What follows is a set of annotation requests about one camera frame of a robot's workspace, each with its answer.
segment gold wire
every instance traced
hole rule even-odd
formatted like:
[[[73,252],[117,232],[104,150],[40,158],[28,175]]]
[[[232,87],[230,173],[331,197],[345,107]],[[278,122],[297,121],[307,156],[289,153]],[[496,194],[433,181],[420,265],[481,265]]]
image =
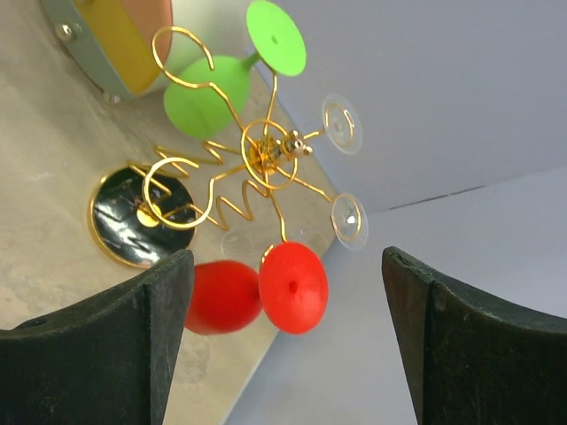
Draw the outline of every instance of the gold wire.
[[[277,73],[272,71],[273,82],[272,82],[272,96],[269,99],[268,112],[266,113],[266,122],[264,123],[264,137],[268,135],[269,122],[272,118],[272,111],[274,110],[274,104],[276,103],[277,96]]]
[[[268,169],[265,166],[262,167],[264,175],[263,175],[263,179],[261,179],[258,176],[257,172],[252,167],[252,163],[248,158],[248,152],[246,151],[246,146],[245,146],[246,141],[252,146],[253,149],[258,150],[258,144],[249,135],[251,128],[254,127],[255,125],[258,125],[258,124],[261,124],[261,123],[264,124],[264,127],[263,127],[263,135],[264,136],[268,135],[268,128],[270,126],[276,128],[280,133],[282,133],[282,135],[286,135],[285,129],[282,126],[280,126],[277,122],[275,122],[271,119],[271,115],[273,113],[274,105],[276,103],[276,96],[277,96],[277,90],[278,90],[277,73],[272,70],[273,87],[272,87],[272,94],[271,94],[271,97],[270,97],[266,118],[254,120],[250,124],[248,124],[247,126],[244,126],[242,121],[240,120],[238,114],[237,114],[236,109],[234,108],[234,105],[230,102],[229,97],[215,83],[213,83],[212,81],[200,82],[200,83],[193,83],[193,82],[184,81],[184,80],[181,80],[180,78],[174,76],[173,74],[171,74],[165,68],[165,66],[163,65],[163,63],[161,62],[161,60],[159,58],[157,48],[156,48],[156,43],[157,43],[158,38],[160,36],[162,36],[163,34],[165,34],[166,32],[180,33],[182,35],[188,36],[204,52],[204,54],[206,56],[206,60],[207,60],[208,65],[209,65],[209,68],[211,69],[211,71],[213,71],[214,70],[214,60],[213,60],[213,56],[211,55],[209,49],[190,30],[188,30],[186,28],[182,28],[182,27],[163,27],[155,33],[155,35],[152,37],[152,40],[151,40],[151,49],[152,49],[152,54],[153,54],[154,60],[155,60],[156,64],[158,65],[159,69],[164,73],[164,75],[169,80],[171,80],[172,82],[179,84],[180,86],[185,87],[187,89],[211,88],[222,98],[222,100],[224,101],[224,103],[229,108],[230,113],[232,114],[235,122],[237,123],[238,127],[240,128],[240,130],[242,132],[242,136],[241,136],[241,140],[240,140],[240,148],[241,149],[240,149],[240,151],[237,151],[237,150],[233,150],[231,148],[228,148],[227,146],[222,145],[220,143],[216,143],[216,142],[212,142],[212,141],[204,141],[203,142],[204,149],[206,151],[208,151],[208,153],[211,154],[211,156],[214,159],[203,159],[203,158],[188,157],[187,155],[180,154],[179,152],[166,150],[165,148],[160,147],[160,146],[154,147],[154,151],[158,154],[159,157],[161,157],[161,160],[159,160],[158,162],[156,162],[155,164],[150,166],[149,171],[148,171],[147,165],[139,165],[139,164],[136,164],[136,163],[133,163],[133,162],[128,163],[128,165],[130,167],[132,167],[132,169],[137,171],[140,175],[144,176],[144,185],[143,185],[144,202],[148,205],[149,209],[151,210],[151,213],[160,222],[162,222],[163,224],[165,224],[166,226],[168,226],[170,228],[174,228],[174,229],[177,229],[177,230],[187,230],[187,229],[190,229],[190,228],[195,228],[199,224],[203,223],[205,220],[210,220],[218,228],[226,231],[226,230],[229,229],[229,224],[228,224],[226,217],[224,215],[224,211],[221,208],[221,206],[223,204],[225,204],[227,207],[229,207],[231,210],[233,210],[234,212],[239,214],[244,219],[249,220],[249,221],[254,220],[253,211],[252,211],[252,208],[250,206],[249,199],[248,199],[248,188],[253,188],[261,196],[269,197],[270,200],[272,201],[272,204],[274,206],[274,209],[276,210],[276,214],[277,214],[278,219],[280,221],[280,234],[281,234],[281,237],[282,237],[282,241],[287,242],[287,235],[286,235],[286,232],[285,232],[285,219],[284,219],[284,215],[282,213],[282,210],[280,208],[280,205],[277,202],[276,197],[274,196],[274,190],[284,189],[287,186],[289,186],[292,182],[296,182],[297,184],[300,184],[300,185],[318,193],[319,195],[324,197],[329,202],[331,202],[331,199],[324,192],[324,190],[319,189],[316,186],[314,186],[310,183],[304,182],[301,179],[297,178],[297,172],[298,172],[298,169],[299,169],[299,161],[298,161],[297,158],[293,159],[293,170],[292,170],[291,173],[287,173],[281,167],[277,167],[277,170],[282,175],[287,177],[287,179],[288,179],[285,183],[283,183],[281,185],[273,185],[269,182]],[[335,107],[335,106],[338,106],[338,105],[332,104],[325,110],[324,125],[325,125],[326,128],[329,125],[329,109],[331,107]],[[345,115],[345,117],[346,117],[346,119],[349,123],[351,140],[353,140],[352,117],[350,117],[350,114],[348,114],[348,111],[345,110],[345,109],[343,109],[343,114]],[[325,129],[314,131],[314,132],[310,133],[309,135],[305,136],[304,140],[307,140],[311,137],[315,137],[315,136],[318,136],[318,135],[322,135],[324,133],[325,133]],[[215,177],[213,177],[209,181],[208,201],[207,201],[207,206],[206,206],[205,210],[201,210],[200,208],[198,208],[196,205],[193,205],[193,204],[181,207],[181,208],[188,207],[188,208],[191,208],[196,213],[199,213],[200,215],[199,215],[198,218],[196,218],[194,221],[191,221],[191,222],[188,222],[188,223],[172,222],[167,217],[171,216],[175,212],[168,212],[167,214],[162,215],[161,212],[158,210],[157,205],[154,202],[151,201],[151,196],[150,196],[150,184],[151,183],[155,184],[160,189],[162,189],[168,196],[171,196],[171,191],[169,190],[169,188],[165,187],[164,185],[162,185],[161,183],[159,183],[155,179],[153,179],[153,175],[162,174],[162,175],[173,176],[174,174],[169,174],[168,172],[161,169],[163,166],[165,166],[167,164],[169,164],[173,168],[175,168],[180,173],[180,175],[182,177],[185,177],[185,178],[190,177],[190,175],[183,167],[181,167],[179,165],[179,163],[185,164],[186,166],[191,166],[193,168],[198,168],[199,163],[201,163],[201,164],[212,164],[212,165],[222,165],[223,164],[222,157],[218,154],[218,152],[216,152],[214,150],[214,148],[220,149],[220,150],[223,150],[223,151],[227,151],[227,152],[230,152],[230,153],[236,153],[236,154],[239,153],[242,157],[243,164],[240,165],[240,166],[237,166],[236,168],[233,168],[233,169],[231,169],[231,170],[229,170],[225,173],[217,174]],[[228,177],[232,174],[235,174],[238,171],[241,171],[243,169],[246,169],[248,174],[255,180],[255,182],[253,182],[251,180],[243,181],[243,184],[242,184],[242,199],[243,199],[243,203],[244,203],[244,210],[238,208],[235,204],[230,202],[226,197],[218,196],[214,199],[214,184],[217,181],[219,181],[219,180],[221,180],[225,177]],[[265,191],[262,190],[257,183],[259,183],[261,185],[261,187],[263,187],[265,189]],[[215,203],[216,210],[217,210],[217,213],[218,213],[218,216],[219,216],[218,220],[215,220],[212,217],[210,217],[210,213],[213,209],[213,203]],[[359,207],[356,203],[354,203],[354,205],[356,207],[359,219],[361,219],[360,209],[359,209]],[[340,233],[340,230],[338,230],[336,222],[334,221],[333,218],[331,218],[331,222],[333,224],[333,227],[336,229],[336,232]],[[359,228],[357,228],[357,234],[356,235],[358,235],[358,233],[360,233],[361,220],[358,220],[358,222],[359,222],[359,226],[358,226]],[[268,249],[264,252],[264,256],[262,257],[262,263],[263,263],[266,255],[268,255],[268,253],[271,251],[271,249],[273,249],[273,247],[274,247],[273,245],[270,245],[270,247],[268,247]]]
[[[267,169],[264,169],[264,179],[266,179],[266,181],[269,181]],[[287,242],[287,235],[285,234],[285,218],[282,214],[282,209],[280,208],[280,205],[277,202],[276,197],[274,196],[274,191],[272,189],[266,189],[266,191],[272,201],[274,209],[276,210],[277,218],[280,220],[280,236],[282,237],[282,242]]]
[[[312,137],[317,137],[319,135],[324,135],[325,134],[325,129],[322,128],[320,130],[316,130],[316,131],[312,131],[311,133],[309,133],[308,135],[304,135],[303,136],[303,140],[309,140]]]
[[[288,187],[290,184],[293,183],[293,180],[296,178],[298,170],[299,170],[299,161],[297,158],[293,159],[293,171],[291,172],[290,177],[288,178],[288,180],[280,185],[273,185],[270,184],[269,182],[266,182],[265,180],[262,180],[257,172],[253,169],[250,160],[248,159],[248,151],[246,149],[246,135],[248,134],[248,132],[250,131],[250,129],[258,124],[266,124],[268,123],[270,126],[274,127],[277,129],[277,131],[279,131],[280,133],[282,133],[282,135],[286,134],[285,129],[280,126],[277,122],[273,121],[273,120],[267,120],[265,118],[258,118],[254,121],[252,121],[250,124],[248,124],[245,129],[242,132],[242,137],[240,138],[240,154],[242,156],[242,160],[245,163],[245,167],[246,170],[248,170],[248,173],[250,174],[250,176],[259,184],[261,184],[263,187],[265,187],[266,189],[271,189],[271,190],[281,190],[284,189],[286,187]],[[252,145],[256,150],[258,150],[258,146],[257,144],[253,144]]]
[[[291,174],[289,174],[287,171],[285,171],[284,169],[282,169],[280,166],[276,168],[276,170],[283,174],[285,177],[287,177],[288,179],[291,178]],[[293,179],[294,182],[296,182],[297,184],[300,184],[301,186],[308,188],[310,190],[312,190],[313,192],[321,195],[322,197],[325,198],[326,201],[328,202],[333,202],[333,199],[327,195],[327,192],[325,192],[323,189],[320,189],[318,187],[316,187],[315,185],[311,184],[311,183],[307,183],[303,180],[301,180],[299,177],[295,177]]]
[[[276,247],[275,245],[271,244],[268,248],[266,248],[266,250],[262,254],[262,258],[260,260],[260,267],[262,267],[262,265],[266,262],[266,257],[269,255],[270,252],[272,252],[272,250],[275,247]]]
[[[151,201],[151,196],[150,196],[150,182],[153,180],[152,179],[153,175],[155,175],[159,171],[159,169],[162,168],[164,165],[172,164],[172,163],[175,163],[175,162],[180,162],[182,164],[187,164],[187,165],[190,165],[190,163],[191,163],[188,159],[181,158],[181,157],[163,158],[163,159],[159,160],[158,162],[156,162],[153,166],[151,166],[150,171],[144,177],[144,184],[142,186],[142,194],[143,194],[143,197],[144,197],[144,202],[150,208],[150,211],[153,214],[153,216],[157,220],[159,220],[161,223],[163,223],[166,226],[168,226],[169,228],[173,228],[175,230],[188,230],[190,228],[195,228],[196,226],[201,224],[203,221],[205,221],[206,218],[208,217],[208,215],[211,213],[211,210],[213,209],[214,184],[217,181],[224,179],[225,177],[228,177],[232,174],[239,172],[240,170],[245,169],[245,165],[242,164],[240,166],[232,168],[229,171],[226,171],[226,172],[221,173],[221,174],[217,174],[215,177],[213,177],[211,180],[209,180],[208,202],[207,202],[207,205],[206,205],[206,209],[202,212],[202,215],[197,217],[194,221],[190,221],[188,223],[175,223],[175,222],[167,219],[166,217],[164,217],[159,212],[157,206]]]
[[[183,34],[188,36],[193,42],[195,42],[198,47],[200,47],[200,49],[203,51],[203,53],[206,56],[206,61],[209,64],[209,68],[211,69],[211,71],[214,70],[214,61],[213,61],[213,56],[211,55],[211,52],[209,51],[209,49],[205,46],[205,44],[196,36],[194,35],[189,29],[186,28],[182,28],[182,27],[162,27],[160,28],[156,34],[153,35],[152,39],[151,39],[151,52],[153,53],[153,59],[155,60],[156,64],[158,65],[159,69],[163,72],[163,74],[172,82],[174,82],[175,84],[179,84],[182,87],[185,87],[187,89],[203,89],[203,88],[211,88],[213,89],[224,101],[224,103],[227,105],[227,107],[230,109],[230,113],[232,114],[232,117],[234,118],[234,121],[237,123],[237,125],[240,127],[241,131],[244,131],[244,125],[242,124],[242,121],[240,120],[240,117],[238,116],[237,110],[235,109],[234,105],[232,104],[232,102],[230,102],[229,97],[226,95],[226,93],[224,91],[222,91],[222,89],[217,86],[214,82],[212,81],[207,81],[207,82],[188,82],[188,81],[184,81],[181,78],[176,77],[175,75],[173,75],[172,73],[170,73],[164,66],[164,64],[161,62],[161,59],[159,58],[159,54],[158,54],[158,50],[156,47],[156,43],[157,40],[160,36],[162,36],[163,34],[165,34],[166,32],[171,32],[171,33],[179,33],[179,34]]]

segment wire figure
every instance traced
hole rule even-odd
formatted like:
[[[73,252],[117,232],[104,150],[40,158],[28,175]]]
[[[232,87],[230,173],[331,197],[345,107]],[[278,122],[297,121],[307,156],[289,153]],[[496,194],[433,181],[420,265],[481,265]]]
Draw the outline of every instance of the wire figure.
[[[223,206],[228,207],[231,211],[234,211],[245,220],[254,220],[253,210],[250,206],[248,198],[249,191],[250,189],[252,189],[262,197],[268,199],[273,205],[277,218],[279,219],[281,240],[282,242],[287,242],[288,238],[286,234],[285,217],[276,199],[276,192],[278,190],[289,187],[293,183],[296,183],[306,189],[313,191],[318,196],[323,197],[330,204],[337,202],[337,199],[339,197],[341,197],[343,201],[345,201],[346,199],[348,202],[351,202],[353,205],[354,224],[356,226],[355,231],[351,232],[349,235],[340,235],[342,225],[336,222],[336,218],[333,216],[333,214],[330,217],[331,225],[335,229],[335,232],[338,234],[339,238],[341,238],[341,242],[343,243],[345,241],[354,240],[361,236],[361,233],[363,233],[362,227],[365,225],[366,216],[361,205],[358,203],[355,197],[348,194],[342,194],[335,198],[332,198],[323,189],[320,189],[309,182],[303,181],[297,176],[300,159],[306,156],[310,156],[314,152],[313,148],[308,144],[311,139],[319,135],[329,135],[329,133],[332,132],[335,132],[335,135],[337,132],[343,135],[346,133],[346,138],[343,137],[341,143],[337,143],[337,138],[333,138],[333,135],[329,135],[331,141],[333,141],[339,147],[339,149],[343,151],[348,151],[349,146],[356,142],[355,132],[360,132],[360,129],[358,128],[360,125],[357,127],[356,117],[353,116],[352,107],[345,108],[340,102],[341,99],[337,100],[336,98],[330,98],[327,102],[325,102],[325,105],[323,106],[323,127],[321,129],[315,130],[308,135],[302,135],[295,129],[285,129],[279,123],[272,120],[272,114],[274,111],[278,91],[278,74],[276,71],[274,71],[274,69],[268,66],[273,75],[273,85],[266,116],[265,118],[258,118],[248,124],[245,124],[240,119],[237,108],[232,104],[227,93],[225,93],[225,91],[223,91],[221,87],[219,87],[219,85],[217,85],[215,82],[207,81],[195,83],[184,81],[170,73],[165,68],[164,64],[158,56],[158,52],[156,50],[156,41],[166,32],[178,33],[189,37],[203,51],[211,72],[214,72],[215,70],[213,55],[202,43],[202,41],[186,28],[163,27],[155,34],[152,39],[152,52],[156,64],[173,84],[177,84],[186,89],[193,90],[212,89],[222,99],[224,104],[229,109],[233,120],[236,122],[240,129],[240,149],[232,149],[224,144],[211,140],[205,140],[204,142],[202,142],[202,146],[211,158],[195,158],[186,154],[182,154],[180,152],[169,151],[161,146],[155,146],[154,151],[160,157],[160,160],[152,166],[128,163],[128,165],[133,170],[144,177],[143,197],[144,203],[147,206],[148,213],[155,217],[155,219],[157,219],[160,223],[176,230],[192,229],[208,220],[221,230],[227,231],[229,230],[229,224],[225,218]],[[331,122],[332,117],[336,118],[337,114],[339,120]],[[262,127],[261,137],[253,138],[251,135],[251,130],[258,126]],[[231,155],[239,155],[242,159],[242,162],[238,166],[223,171],[222,173],[217,174],[209,180],[207,203],[204,208],[201,208],[194,204],[184,206],[186,208],[190,208],[197,214],[195,220],[181,223],[170,220],[169,217],[172,214],[176,213],[179,209],[173,212],[162,214],[159,210],[158,204],[163,200],[163,197],[152,197],[151,186],[155,185],[159,187],[169,196],[171,196],[171,192],[168,188],[154,179],[154,175],[161,174],[170,177],[189,178],[190,173],[187,171],[187,167],[196,170],[199,168],[199,165],[202,164],[222,166],[224,164],[224,160],[222,155],[220,154],[220,151]],[[292,165],[290,172],[284,169],[284,166],[286,164]],[[165,171],[163,167],[167,165],[172,166],[178,173],[171,174]],[[244,209],[237,207],[226,197],[216,195],[215,193],[215,185],[217,182],[235,176],[241,171],[246,171],[248,174],[247,178],[245,178],[242,182],[242,201],[244,204]],[[273,183],[270,180],[270,175],[273,175],[275,173],[282,175],[285,181],[279,184]],[[216,219],[211,216],[213,209],[216,209],[217,212]],[[264,257],[272,248],[273,245],[268,247],[268,249],[264,253]]]

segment red suction cup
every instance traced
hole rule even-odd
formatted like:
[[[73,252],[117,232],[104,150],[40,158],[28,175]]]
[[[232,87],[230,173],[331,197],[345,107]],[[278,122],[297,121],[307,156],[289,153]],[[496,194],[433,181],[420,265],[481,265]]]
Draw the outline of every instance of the red suction cup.
[[[195,283],[185,328],[200,335],[240,330],[262,310],[258,274],[237,261],[195,266]]]
[[[268,318],[283,332],[295,335],[317,326],[329,300],[322,262],[297,242],[282,243],[266,256],[259,290]]]

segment suction cup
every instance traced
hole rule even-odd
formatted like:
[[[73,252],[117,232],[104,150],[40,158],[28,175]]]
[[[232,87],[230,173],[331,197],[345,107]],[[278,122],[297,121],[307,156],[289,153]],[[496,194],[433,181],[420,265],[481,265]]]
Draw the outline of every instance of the suction cup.
[[[195,220],[195,212],[183,208],[191,204],[187,189],[177,179],[155,175],[154,179],[169,188],[171,197],[161,189],[152,189],[162,213],[178,212],[170,220]],[[148,268],[171,254],[189,246],[195,229],[173,230],[160,224],[144,209],[144,178],[130,168],[106,176],[91,199],[89,224],[97,244],[111,258],[132,267]]]
[[[214,70],[206,58],[194,62],[179,78],[192,83],[214,82],[240,113],[250,95],[250,67],[247,62],[229,56],[213,57]],[[221,96],[209,87],[189,89],[171,83],[163,98],[166,114],[183,133],[198,139],[217,135],[234,119]]]
[[[307,50],[293,19],[279,6],[258,0],[248,6],[246,25],[254,47],[274,71],[299,75],[307,63]]]
[[[325,267],[305,245],[277,245],[260,268],[264,312],[283,332],[303,334],[321,321],[329,300]]]
[[[369,221],[360,201],[350,193],[338,195],[330,219],[338,240],[349,250],[359,250],[369,240]]]
[[[341,95],[328,95],[322,103],[322,123],[333,144],[346,155],[362,147],[362,125],[353,106]]]

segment yellow panel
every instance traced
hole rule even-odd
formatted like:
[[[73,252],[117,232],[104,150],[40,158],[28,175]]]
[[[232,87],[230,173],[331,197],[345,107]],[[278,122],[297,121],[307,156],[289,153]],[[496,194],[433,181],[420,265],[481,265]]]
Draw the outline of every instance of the yellow panel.
[[[151,50],[118,0],[94,0],[75,6],[128,90],[146,91],[159,76]]]

